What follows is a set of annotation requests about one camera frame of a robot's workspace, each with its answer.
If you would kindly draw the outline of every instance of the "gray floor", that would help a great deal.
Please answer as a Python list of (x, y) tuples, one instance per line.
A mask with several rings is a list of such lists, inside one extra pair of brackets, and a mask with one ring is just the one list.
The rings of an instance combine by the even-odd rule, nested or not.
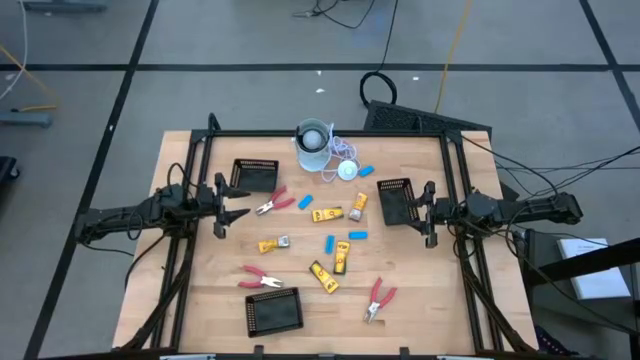
[[(126, 64), (148, 0), (112, 1), (102, 14), (29, 14), (30, 62)], [(633, 0), (590, 1), (619, 63), (640, 63)], [(391, 1), (377, 1), (363, 26), (343, 29), (323, 19), (292, 18), (312, 1), (161, 0), (141, 63), (376, 63), (384, 51)], [(366, 0), (341, 3), (335, 16), (357, 22)], [(401, 0), (389, 62), (442, 63), (453, 40), (463, 0)], [(0, 42), (22, 54), (20, 11), (0, 4)], [(477, 0), (455, 56), (456, 63), (605, 64), (577, 0)], [(360, 129), (366, 110), (358, 96), (363, 71), (137, 72), (102, 171), (92, 206), (142, 199), (149, 190), (163, 131), (205, 126), (213, 111), (225, 129), (293, 128), (306, 117)], [(432, 111), (439, 72), (386, 72), (400, 105)], [(0, 73), (5, 83), (8, 73)], [(18, 157), (23, 175), (0, 209), (0, 358), (23, 355), (51, 275), (82, 194), (115, 101), (123, 72), (37, 72), (61, 97), (47, 130), (2, 127), (0, 154)], [(640, 74), (626, 73), (636, 93)], [(386, 100), (375, 82), (369, 96)], [(0, 110), (39, 104), (28, 80)], [(529, 166), (561, 166), (615, 155), (637, 145), (640, 132), (610, 72), (452, 72), (442, 114), (494, 127), (494, 148)], [(640, 166), (629, 157), (620, 166)], [(551, 176), (559, 181), (571, 173)], [(640, 224), (637, 170), (597, 172), (567, 190), (585, 212), (568, 228), (619, 242)], [(506, 174), (504, 181), (518, 189)], [(543, 184), (522, 175), (527, 187)], [(100, 245), (133, 250), (110, 236)], [(123, 295), (130, 259), (79, 248), (47, 333), (42, 356), (106, 351)], [(569, 347), (624, 359), (626, 337), (534, 309), (536, 321)]]

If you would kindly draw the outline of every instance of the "small blue block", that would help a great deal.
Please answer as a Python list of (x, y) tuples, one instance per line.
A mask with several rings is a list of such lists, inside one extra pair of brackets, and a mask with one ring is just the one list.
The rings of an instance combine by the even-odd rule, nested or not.
[(369, 165), (364, 169), (360, 170), (360, 176), (365, 177), (373, 172), (373, 166)]
[(336, 237), (333, 235), (329, 235), (327, 236), (327, 243), (324, 246), (324, 252), (326, 254), (331, 255), (331, 253), (333, 252), (333, 242), (336, 240)]
[(311, 195), (305, 196), (304, 199), (300, 200), (300, 202), (298, 203), (298, 208), (300, 210), (304, 210), (304, 208), (306, 208), (307, 206), (309, 206), (309, 204), (311, 204), (312, 200), (313, 200), (313, 196)]
[(350, 231), (349, 240), (364, 240), (369, 236), (366, 231)]

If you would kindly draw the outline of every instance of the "red handle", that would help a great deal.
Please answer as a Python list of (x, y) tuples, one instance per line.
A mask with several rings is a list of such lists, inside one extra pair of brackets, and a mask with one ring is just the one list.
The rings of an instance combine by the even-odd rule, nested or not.
[(382, 279), (378, 278), (378, 280), (376, 280), (375, 285), (373, 285), (373, 289), (371, 289), (371, 302), (376, 302), (376, 298), (378, 297), (378, 289), (380, 289), (380, 284), (382, 284)]
[(264, 271), (258, 269), (255, 266), (245, 265), (245, 266), (243, 266), (243, 268), (244, 268), (244, 271), (248, 271), (248, 272), (254, 273), (254, 274), (258, 275), (258, 276), (266, 276), (267, 275)]
[(273, 195), (271, 195), (271, 201), (276, 202), (276, 199), (278, 198), (278, 196), (282, 195), (285, 191), (287, 191), (287, 185), (284, 185), (281, 188), (277, 189), (273, 193)]
[(262, 287), (262, 284), (258, 281), (258, 282), (246, 282), (246, 281), (240, 281), (238, 283), (238, 286), (243, 287), (243, 288), (247, 288), (247, 289), (255, 289), (255, 288), (259, 288)]
[(275, 203), (273, 205), (273, 208), (274, 209), (282, 209), (283, 207), (287, 207), (287, 206), (291, 205), (294, 201), (296, 201), (296, 199), (294, 199), (294, 198), (287, 199), (285, 201), (281, 201), (281, 202)]
[(393, 299), (393, 295), (396, 294), (396, 290), (398, 290), (398, 288), (391, 288), (391, 290), (389, 290), (387, 296), (385, 296), (384, 299), (380, 301), (379, 309), (382, 309), (385, 305), (387, 305), (387, 303), (389, 303), (389, 301), (391, 301), (391, 299)]

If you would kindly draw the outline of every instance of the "yellow cable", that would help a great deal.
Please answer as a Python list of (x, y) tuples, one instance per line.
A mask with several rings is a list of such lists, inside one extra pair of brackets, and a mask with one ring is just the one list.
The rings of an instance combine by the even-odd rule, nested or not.
[(442, 99), (442, 94), (444, 93), (444, 84), (447, 81), (447, 70), (449, 70), (449, 64), (453, 61), (453, 52), (458, 46), (458, 42), (460, 41), (460, 35), (462, 34), (462, 30), (464, 30), (464, 24), (467, 22), (467, 17), (469, 16), (469, 11), (471, 10), (471, 3), (473, 0), (467, 0), (467, 3), (464, 6), (464, 13), (462, 14), (462, 18), (460, 19), (460, 24), (458, 25), (458, 30), (456, 30), (456, 37), (453, 39), (453, 43), (451, 44), (451, 49), (449, 49), (449, 55), (447, 55), (447, 62), (444, 64), (444, 70), (442, 71), (442, 78), (440, 78), (440, 89), (438, 90), (438, 100), (436, 101), (436, 108), (433, 110), (434, 113), (438, 113), (438, 109), (440, 108), (440, 100)]
[(55, 105), (29, 106), (29, 107), (20, 109), (20, 111), (38, 111), (38, 110), (57, 109), (58, 108), (57, 104), (59, 103), (59, 101), (58, 101), (58, 95), (55, 93), (55, 91), (49, 89), (42, 81), (40, 81), (37, 77), (35, 77), (35, 75), (31, 74), (29, 70), (25, 69), (25, 67), (22, 66), (20, 61), (18, 61), (15, 57), (13, 57), (13, 55), (11, 55), (11, 53), (4, 46), (2, 46), (2, 44), (0, 44), (0, 51), (2, 51), (4, 55), (7, 58), (9, 58), (9, 60), (11, 60), (12, 63), (18, 66), (29, 77), (29, 79), (35, 82), (40, 87), (40, 89), (42, 89), (42, 91), (44, 91), (47, 95), (51, 96), (56, 103)]

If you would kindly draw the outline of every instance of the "black tray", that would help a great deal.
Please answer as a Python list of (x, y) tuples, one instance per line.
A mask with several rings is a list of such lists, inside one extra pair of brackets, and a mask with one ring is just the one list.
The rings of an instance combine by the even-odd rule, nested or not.
[(378, 194), (385, 225), (404, 225), (420, 220), (418, 208), (409, 205), (414, 195), (408, 178), (378, 181)]
[(247, 296), (245, 305), (249, 337), (300, 329), (304, 325), (298, 288)]
[(250, 192), (273, 192), (278, 181), (278, 161), (235, 159), (229, 186)]

